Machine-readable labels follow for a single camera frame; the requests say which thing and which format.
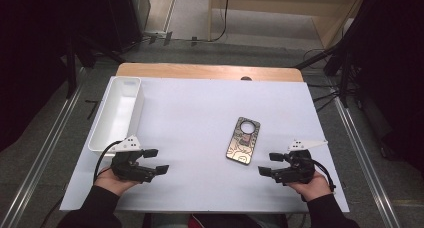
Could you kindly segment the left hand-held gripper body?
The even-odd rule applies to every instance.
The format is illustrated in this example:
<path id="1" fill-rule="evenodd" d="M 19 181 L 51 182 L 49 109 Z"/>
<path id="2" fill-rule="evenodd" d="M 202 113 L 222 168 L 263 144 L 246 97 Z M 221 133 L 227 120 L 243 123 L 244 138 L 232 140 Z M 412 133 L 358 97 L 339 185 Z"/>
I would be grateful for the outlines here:
<path id="1" fill-rule="evenodd" d="M 156 172 L 153 168 L 140 166 L 137 160 L 143 157 L 144 149 L 138 138 L 134 135 L 125 138 L 122 142 L 112 147 L 115 153 L 112 158 L 111 168 L 115 176 L 121 180 L 136 181 L 139 183 L 150 182 Z"/>

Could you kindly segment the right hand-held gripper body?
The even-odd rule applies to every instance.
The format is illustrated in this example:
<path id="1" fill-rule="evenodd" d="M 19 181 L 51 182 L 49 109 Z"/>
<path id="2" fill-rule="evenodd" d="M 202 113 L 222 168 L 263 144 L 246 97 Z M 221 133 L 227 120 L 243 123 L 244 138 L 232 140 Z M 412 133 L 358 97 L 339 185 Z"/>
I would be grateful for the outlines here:
<path id="1" fill-rule="evenodd" d="M 323 146 L 327 143 L 327 140 L 294 140 L 288 146 L 287 153 L 283 154 L 284 161 L 289 164 L 289 167 L 272 170 L 270 177 L 282 184 L 293 182 L 307 184 L 312 180 L 315 167 L 328 174 L 327 169 L 314 160 L 309 152 L 311 148 Z"/>

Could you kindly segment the cartoon print phone case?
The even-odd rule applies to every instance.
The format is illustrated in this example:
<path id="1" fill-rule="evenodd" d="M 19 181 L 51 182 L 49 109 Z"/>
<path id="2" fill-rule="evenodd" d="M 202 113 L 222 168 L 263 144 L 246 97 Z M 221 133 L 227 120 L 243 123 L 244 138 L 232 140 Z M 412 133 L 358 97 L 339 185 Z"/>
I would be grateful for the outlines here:
<path id="1" fill-rule="evenodd" d="M 238 163 L 249 165 L 259 136 L 260 127 L 261 124 L 257 121 L 239 117 L 226 151 L 226 157 Z"/>

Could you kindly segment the white plastic bin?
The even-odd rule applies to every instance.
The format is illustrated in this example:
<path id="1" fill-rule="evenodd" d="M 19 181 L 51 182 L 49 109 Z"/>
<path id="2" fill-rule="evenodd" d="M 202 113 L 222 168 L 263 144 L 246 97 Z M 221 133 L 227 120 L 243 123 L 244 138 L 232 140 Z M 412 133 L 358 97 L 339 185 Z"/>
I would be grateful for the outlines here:
<path id="1" fill-rule="evenodd" d="M 88 149 L 100 155 L 112 142 L 136 135 L 143 103 L 140 78 L 112 76 L 87 138 Z"/>

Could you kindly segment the person's right hand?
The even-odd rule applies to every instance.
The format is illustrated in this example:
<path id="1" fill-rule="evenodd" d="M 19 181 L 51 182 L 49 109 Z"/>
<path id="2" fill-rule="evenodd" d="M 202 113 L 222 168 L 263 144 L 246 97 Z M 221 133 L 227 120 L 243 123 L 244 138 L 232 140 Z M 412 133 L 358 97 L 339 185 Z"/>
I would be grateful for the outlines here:
<path id="1" fill-rule="evenodd" d="M 331 194 L 326 178 L 319 172 L 315 172 L 312 180 L 307 183 L 293 182 L 288 186 L 299 193 L 306 202 Z"/>

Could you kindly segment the person's left hand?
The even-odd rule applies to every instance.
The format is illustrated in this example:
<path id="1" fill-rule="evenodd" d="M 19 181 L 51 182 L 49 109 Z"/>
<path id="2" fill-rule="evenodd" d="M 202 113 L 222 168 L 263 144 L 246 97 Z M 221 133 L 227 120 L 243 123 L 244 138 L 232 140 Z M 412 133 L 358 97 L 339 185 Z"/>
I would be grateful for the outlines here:
<path id="1" fill-rule="evenodd" d="M 95 186 L 106 189 L 117 196 L 122 196 L 127 190 L 138 185 L 136 181 L 121 180 L 110 168 L 104 168 L 97 176 Z"/>

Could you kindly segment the black bag with red trim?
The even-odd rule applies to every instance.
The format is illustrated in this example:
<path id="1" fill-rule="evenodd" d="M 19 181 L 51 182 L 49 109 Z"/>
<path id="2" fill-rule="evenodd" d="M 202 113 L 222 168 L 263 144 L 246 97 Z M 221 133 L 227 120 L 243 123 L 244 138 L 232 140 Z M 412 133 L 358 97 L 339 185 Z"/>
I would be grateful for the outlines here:
<path id="1" fill-rule="evenodd" d="M 192 214 L 188 228 L 288 228 L 288 221 L 279 214 Z"/>

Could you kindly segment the black metal stand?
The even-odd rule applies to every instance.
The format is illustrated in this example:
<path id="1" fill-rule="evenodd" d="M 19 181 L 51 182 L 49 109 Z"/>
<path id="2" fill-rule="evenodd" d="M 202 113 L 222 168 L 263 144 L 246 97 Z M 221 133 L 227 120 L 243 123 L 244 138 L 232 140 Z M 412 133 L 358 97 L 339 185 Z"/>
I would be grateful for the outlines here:
<path id="1" fill-rule="evenodd" d="M 352 55 L 340 43 L 328 49 L 321 50 L 318 54 L 308 59 L 304 59 L 301 63 L 295 65 L 294 68 L 302 70 L 325 58 L 329 58 L 323 68 L 326 76 L 334 76 L 338 71 L 341 71 L 336 96 L 340 99 L 342 105 L 347 108 L 348 81 L 350 68 L 352 66 Z"/>
<path id="2" fill-rule="evenodd" d="M 68 35 L 66 37 L 67 99 L 69 99 L 77 89 L 75 60 L 78 59 L 84 67 L 92 68 L 96 63 L 92 50 L 100 51 L 118 64 L 125 63 L 123 58 L 95 42 L 93 39 L 79 33 Z"/>

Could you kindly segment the black cabinet box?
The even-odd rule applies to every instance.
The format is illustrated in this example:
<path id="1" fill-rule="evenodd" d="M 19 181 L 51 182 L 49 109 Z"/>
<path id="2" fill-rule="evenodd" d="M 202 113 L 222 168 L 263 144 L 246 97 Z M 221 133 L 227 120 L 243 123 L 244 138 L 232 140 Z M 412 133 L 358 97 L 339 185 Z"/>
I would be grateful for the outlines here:
<path id="1" fill-rule="evenodd" d="M 112 18 L 112 49 L 122 52 L 141 41 L 149 17 L 150 0 L 107 0 Z"/>

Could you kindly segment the dark curtain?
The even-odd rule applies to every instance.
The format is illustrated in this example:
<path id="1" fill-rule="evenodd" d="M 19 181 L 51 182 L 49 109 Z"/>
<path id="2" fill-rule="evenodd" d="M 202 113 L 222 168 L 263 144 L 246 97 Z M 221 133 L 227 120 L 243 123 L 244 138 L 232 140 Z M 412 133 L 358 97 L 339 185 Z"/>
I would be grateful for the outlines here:
<path id="1" fill-rule="evenodd" d="M 23 134 L 70 71 L 62 61 L 99 0 L 0 0 L 0 152 Z"/>
<path id="2" fill-rule="evenodd" d="M 424 0 L 363 0 L 343 47 L 386 155 L 424 175 Z"/>

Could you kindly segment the metal floor rail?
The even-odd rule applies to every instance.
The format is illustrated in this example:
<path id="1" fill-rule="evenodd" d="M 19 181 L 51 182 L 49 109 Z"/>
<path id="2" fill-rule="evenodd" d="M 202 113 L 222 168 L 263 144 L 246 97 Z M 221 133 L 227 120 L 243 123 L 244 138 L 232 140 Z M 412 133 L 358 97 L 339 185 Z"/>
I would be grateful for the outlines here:
<path id="1" fill-rule="evenodd" d="M 401 228 L 396 212 L 368 156 L 366 146 L 359 135 L 349 109 L 344 107 L 339 98 L 335 100 L 335 105 L 385 227 Z"/>
<path id="2" fill-rule="evenodd" d="M 27 204 L 29 203 L 41 175 L 54 152 L 56 144 L 66 126 L 69 117 L 80 97 L 82 84 L 78 85 L 75 92 L 67 99 L 62 106 L 52 128 L 49 131 L 40 151 L 31 165 L 23 183 L 20 185 L 13 202 L 9 207 L 5 217 L 0 223 L 0 228 L 16 228 Z"/>

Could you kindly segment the light wooden frame furniture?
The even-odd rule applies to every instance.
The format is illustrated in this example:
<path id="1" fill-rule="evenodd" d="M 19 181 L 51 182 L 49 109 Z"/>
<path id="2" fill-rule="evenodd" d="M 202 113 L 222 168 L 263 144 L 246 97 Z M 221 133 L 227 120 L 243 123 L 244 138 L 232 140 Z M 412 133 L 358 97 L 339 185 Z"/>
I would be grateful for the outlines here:
<path id="1" fill-rule="evenodd" d="M 208 0 L 208 38 L 211 38 L 212 10 L 282 13 L 311 16 L 321 44 L 336 43 L 349 18 L 354 18 L 363 0 Z"/>

